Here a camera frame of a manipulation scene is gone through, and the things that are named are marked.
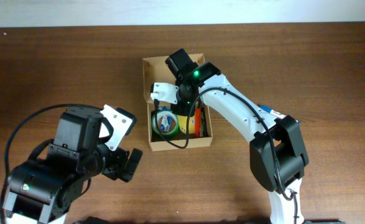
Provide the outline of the brown cardboard box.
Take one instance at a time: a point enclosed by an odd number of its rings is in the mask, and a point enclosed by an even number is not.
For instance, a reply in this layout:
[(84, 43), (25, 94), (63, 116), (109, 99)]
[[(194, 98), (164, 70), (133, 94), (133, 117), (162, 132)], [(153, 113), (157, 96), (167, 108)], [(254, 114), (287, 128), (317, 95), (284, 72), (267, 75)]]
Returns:
[[(144, 99), (147, 103), (147, 125), (148, 125), (148, 142), (152, 152), (168, 151), (177, 149), (164, 141), (158, 134), (152, 130), (152, 115), (154, 111), (153, 100), (150, 97), (151, 85), (155, 82), (175, 84), (175, 77), (165, 63), (167, 56), (148, 57), (142, 59), (143, 66), (143, 87)], [(193, 135), (189, 137), (186, 149), (195, 147), (209, 147), (213, 140), (213, 131), (211, 126), (210, 109), (204, 106), (206, 129), (208, 137), (195, 138)]]

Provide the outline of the green tape roll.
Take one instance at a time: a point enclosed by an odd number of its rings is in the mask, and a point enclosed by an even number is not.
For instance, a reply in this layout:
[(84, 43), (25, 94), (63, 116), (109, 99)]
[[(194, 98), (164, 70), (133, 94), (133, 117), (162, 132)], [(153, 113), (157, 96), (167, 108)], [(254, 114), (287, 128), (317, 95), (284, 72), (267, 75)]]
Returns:
[[(170, 131), (168, 133), (162, 132), (160, 130), (160, 123), (163, 116), (171, 116), (173, 118)], [(173, 114), (171, 111), (165, 111), (165, 110), (157, 110), (154, 115), (152, 116), (152, 129), (156, 134), (162, 134), (165, 137), (172, 137), (175, 136), (179, 131), (179, 125), (178, 125), (178, 118), (175, 114)]]

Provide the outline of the white blue staples box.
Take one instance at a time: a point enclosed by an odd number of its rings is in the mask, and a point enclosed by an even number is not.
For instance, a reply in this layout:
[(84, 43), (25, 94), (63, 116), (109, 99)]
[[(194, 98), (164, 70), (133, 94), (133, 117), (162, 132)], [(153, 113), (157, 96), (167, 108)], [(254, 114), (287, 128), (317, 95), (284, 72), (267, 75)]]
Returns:
[(172, 124), (173, 118), (171, 116), (163, 116), (160, 123), (160, 130), (162, 132), (168, 133)]

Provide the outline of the yellow sticky note pad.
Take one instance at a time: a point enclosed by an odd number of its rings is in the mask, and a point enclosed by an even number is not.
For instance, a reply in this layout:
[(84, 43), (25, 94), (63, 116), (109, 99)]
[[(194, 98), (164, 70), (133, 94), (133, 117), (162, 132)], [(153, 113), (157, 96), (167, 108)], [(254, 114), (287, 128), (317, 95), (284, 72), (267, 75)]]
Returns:
[[(179, 130), (183, 134), (186, 134), (187, 133), (187, 117), (178, 115), (177, 118), (178, 118)], [(189, 134), (195, 134), (195, 117), (194, 116), (190, 117), (190, 121), (188, 124), (188, 130), (189, 130)]]

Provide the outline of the white blue marker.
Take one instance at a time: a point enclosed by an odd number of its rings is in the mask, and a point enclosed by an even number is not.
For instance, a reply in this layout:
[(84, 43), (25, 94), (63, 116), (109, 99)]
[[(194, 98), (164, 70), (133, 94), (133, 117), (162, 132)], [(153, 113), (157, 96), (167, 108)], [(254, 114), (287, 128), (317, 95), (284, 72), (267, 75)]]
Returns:
[(265, 105), (260, 105), (260, 109), (276, 116), (279, 119), (284, 119), (286, 117), (285, 114), (279, 113), (278, 111), (273, 110), (272, 108), (266, 107)]

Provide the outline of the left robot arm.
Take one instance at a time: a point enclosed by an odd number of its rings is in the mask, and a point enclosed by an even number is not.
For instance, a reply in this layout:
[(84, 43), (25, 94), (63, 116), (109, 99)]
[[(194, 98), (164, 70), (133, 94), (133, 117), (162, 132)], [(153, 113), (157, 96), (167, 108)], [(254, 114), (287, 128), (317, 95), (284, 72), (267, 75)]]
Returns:
[(129, 182), (143, 152), (119, 144), (136, 117), (122, 108), (63, 104), (55, 137), (44, 140), (28, 159), (9, 168), (0, 196), (1, 223), (64, 223), (73, 201), (84, 195), (92, 178), (104, 175)]

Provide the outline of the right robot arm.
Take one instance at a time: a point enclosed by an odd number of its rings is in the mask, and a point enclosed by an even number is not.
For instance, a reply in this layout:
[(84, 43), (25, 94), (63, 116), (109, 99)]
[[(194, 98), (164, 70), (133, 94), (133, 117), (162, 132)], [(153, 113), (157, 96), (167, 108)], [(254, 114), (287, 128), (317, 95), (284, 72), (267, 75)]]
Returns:
[(251, 172), (268, 191), (271, 223), (304, 223), (300, 186), (309, 159), (299, 122), (257, 106), (230, 84), (210, 62), (199, 65), (184, 49), (165, 61), (176, 81), (171, 109), (191, 116), (197, 102), (213, 108), (249, 143)]

